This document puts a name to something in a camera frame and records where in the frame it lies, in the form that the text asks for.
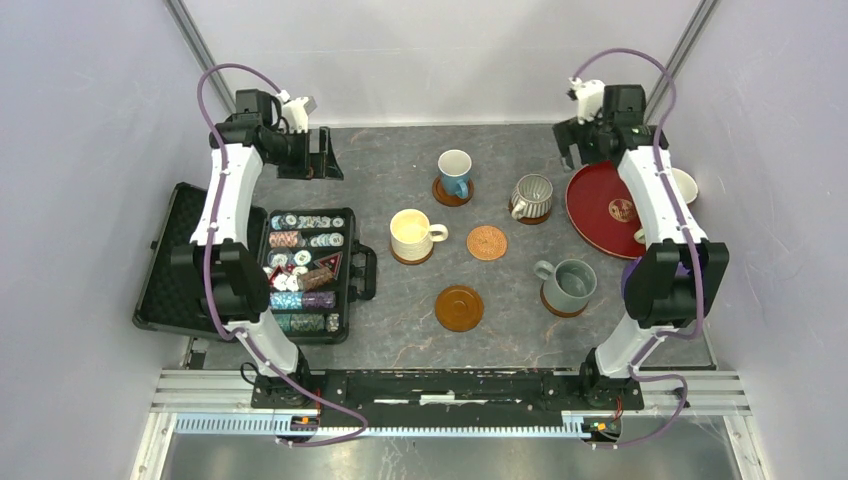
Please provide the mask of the white red mug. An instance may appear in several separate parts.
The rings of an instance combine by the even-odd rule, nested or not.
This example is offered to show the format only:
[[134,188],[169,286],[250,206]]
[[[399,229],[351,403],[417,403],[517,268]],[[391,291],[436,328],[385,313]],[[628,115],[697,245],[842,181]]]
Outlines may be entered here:
[[685,203],[687,205],[692,204],[699,194],[699,187],[695,179],[690,174],[679,168],[673,168],[672,175]]

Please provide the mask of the light green mug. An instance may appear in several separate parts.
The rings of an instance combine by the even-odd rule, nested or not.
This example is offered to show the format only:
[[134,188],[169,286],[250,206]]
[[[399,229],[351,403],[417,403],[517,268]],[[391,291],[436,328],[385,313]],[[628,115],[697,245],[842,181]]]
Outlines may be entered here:
[[642,245],[648,244],[647,232],[644,228],[640,228],[639,230],[637,230],[633,235],[633,239],[639,244],[642,244]]

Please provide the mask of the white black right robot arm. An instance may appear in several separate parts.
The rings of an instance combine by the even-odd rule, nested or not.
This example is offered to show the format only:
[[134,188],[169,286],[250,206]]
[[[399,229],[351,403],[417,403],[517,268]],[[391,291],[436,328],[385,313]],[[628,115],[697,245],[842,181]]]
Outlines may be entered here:
[[701,333],[730,255],[690,212],[673,178],[663,126],[645,120],[643,87],[576,77],[570,82],[577,110],[553,127],[560,153],[567,166],[574,164],[571,146],[584,166],[610,162],[646,235],[646,251],[622,283],[626,314],[580,368],[580,400],[602,408],[638,383],[641,364],[659,344]]

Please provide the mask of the cream mug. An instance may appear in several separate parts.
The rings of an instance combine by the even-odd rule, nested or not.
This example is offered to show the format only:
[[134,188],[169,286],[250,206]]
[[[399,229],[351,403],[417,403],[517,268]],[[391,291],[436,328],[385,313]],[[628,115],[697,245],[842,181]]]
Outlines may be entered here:
[[434,249],[436,243],[448,238],[445,225],[432,224],[427,215],[417,209],[401,210],[390,221],[390,245],[406,259],[419,259]]

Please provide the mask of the woven light brown coaster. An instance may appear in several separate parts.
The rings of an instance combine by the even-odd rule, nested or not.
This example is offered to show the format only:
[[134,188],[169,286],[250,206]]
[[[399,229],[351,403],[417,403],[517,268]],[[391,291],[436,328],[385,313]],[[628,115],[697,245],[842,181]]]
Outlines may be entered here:
[[492,225],[482,225],[468,234],[466,247],[475,259],[494,261],[506,254],[508,239],[501,229]]

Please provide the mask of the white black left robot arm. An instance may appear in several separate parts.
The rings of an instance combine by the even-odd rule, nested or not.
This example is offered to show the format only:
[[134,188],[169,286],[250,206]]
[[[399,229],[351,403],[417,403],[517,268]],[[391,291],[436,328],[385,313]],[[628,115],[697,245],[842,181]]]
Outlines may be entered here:
[[187,294],[224,340],[249,352],[264,377],[278,377],[275,392],[290,407],[306,405],[314,381],[302,351],[278,326],[263,268],[249,251],[247,229],[253,192],[266,165],[282,178],[334,179],[344,175],[326,127],[311,149],[311,96],[273,88],[236,93],[237,110],[222,122],[201,115],[210,130],[212,172],[198,224],[187,243],[174,248],[171,267]]

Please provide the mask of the blue patterned mug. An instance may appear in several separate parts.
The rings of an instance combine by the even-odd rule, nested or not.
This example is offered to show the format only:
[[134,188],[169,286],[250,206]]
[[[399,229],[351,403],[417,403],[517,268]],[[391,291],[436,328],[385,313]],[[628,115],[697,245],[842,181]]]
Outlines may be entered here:
[[437,161],[442,188],[446,194],[467,200],[471,196],[470,171],[472,159],[459,149],[443,152]]

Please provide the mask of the grey ribbed mug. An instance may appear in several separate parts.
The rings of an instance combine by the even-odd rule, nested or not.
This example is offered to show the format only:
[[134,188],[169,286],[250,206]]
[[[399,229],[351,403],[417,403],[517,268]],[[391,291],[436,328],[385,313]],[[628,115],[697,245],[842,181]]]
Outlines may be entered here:
[[512,218],[539,217],[544,215],[552,206],[553,185],[550,180],[540,174],[527,174],[515,185],[510,202],[513,210]]

